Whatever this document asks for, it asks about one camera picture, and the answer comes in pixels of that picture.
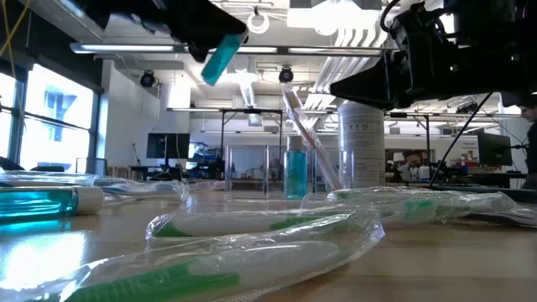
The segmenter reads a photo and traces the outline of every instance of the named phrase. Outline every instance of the fluorescent light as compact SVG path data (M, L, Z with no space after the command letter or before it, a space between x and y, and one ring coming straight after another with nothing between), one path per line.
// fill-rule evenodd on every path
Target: fluorescent light
M304 110L304 113L305 114L327 114L327 113L330 113L332 114L333 112L332 111L324 111L324 110Z
M302 55L340 55L340 56L380 56L380 49L356 49L350 47L289 47L290 54Z
M167 108L172 112L219 112L220 109L216 108Z
M276 47L258 47L258 46L243 46L239 47L237 52L240 53L256 53L256 54L275 54L278 52Z
M132 51L132 52L162 52L174 51L172 45L113 45L113 44L81 44L85 51Z
M279 134L279 132L271 133L270 131L239 131L241 134Z
M466 123L465 122L459 122L456 126L457 127L463 127ZM468 127L488 127L495 125L495 122L470 122L468 124Z
M317 135L326 135L326 136L329 136L329 135L337 135L338 133L337 132L323 132L323 133L317 133Z
M222 133L220 130L201 130L200 133ZM236 133L235 131L224 131L224 133Z

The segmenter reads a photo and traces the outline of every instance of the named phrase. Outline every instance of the security camera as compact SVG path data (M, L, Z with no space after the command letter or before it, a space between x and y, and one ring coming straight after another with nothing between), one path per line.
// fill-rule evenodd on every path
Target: security camera
M293 71L291 71L291 67L282 67L282 70L279 72L279 81L281 83L289 83L293 81Z
M140 78L140 85L145 88L155 87L159 84L159 80L154 77L154 70L146 70L143 72L142 78Z

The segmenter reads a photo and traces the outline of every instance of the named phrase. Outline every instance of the plastic wrapper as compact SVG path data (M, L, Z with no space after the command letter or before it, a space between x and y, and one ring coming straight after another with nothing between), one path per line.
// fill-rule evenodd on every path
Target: plastic wrapper
M178 181L137 182L93 174L30 171L0 173L0 185L3 186L57 186L66 184L100 187L107 194L105 204L156 197L184 200L189 194L188 185Z
M176 244L213 237L272 232L316 221L327 216L348 214L354 209L327 207L314 210L230 211L220 213L157 216L149 224L145 237L152 245Z
M285 111L295 124L296 130L304 139L305 144L310 149L316 151L319 167L321 168L322 174L325 176L326 182L332 190L341 189L341 181L336 172L336 168L331 162L326 149L322 146L321 141L317 137L315 129L307 123L309 118L304 113L302 102L300 101L298 94L288 86L282 86L282 93L284 95Z
M384 236L374 211L334 214L103 259L28 288L0 284L0 300L253 301L357 259Z
M379 211L389 223L442 223L466 220L524 227L537 226L537 213L522 207L503 193L476 194L394 187L370 187L331 192L326 201L308 196L302 207L338 206Z

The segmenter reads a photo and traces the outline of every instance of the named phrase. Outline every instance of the mouthwash bottle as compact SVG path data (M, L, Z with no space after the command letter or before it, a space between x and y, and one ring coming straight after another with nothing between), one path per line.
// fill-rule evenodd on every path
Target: mouthwash bottle
M306 154L302 151L302 137L290 136L284 157L284 194L289 199L302 199L306 193Z

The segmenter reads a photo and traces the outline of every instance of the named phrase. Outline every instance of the wooden table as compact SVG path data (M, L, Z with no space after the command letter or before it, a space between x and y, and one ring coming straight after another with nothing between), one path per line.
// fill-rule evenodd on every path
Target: wooden table
M198 194L190 212L278 210L278 202L219 202ZM98 215L0 226L0 282L55 279L84 263L144 250L154 217L171 201L112 206ZM262 301L536 301L537 232L495 226L420 225L386 230L369 253L331 273L269 294Z

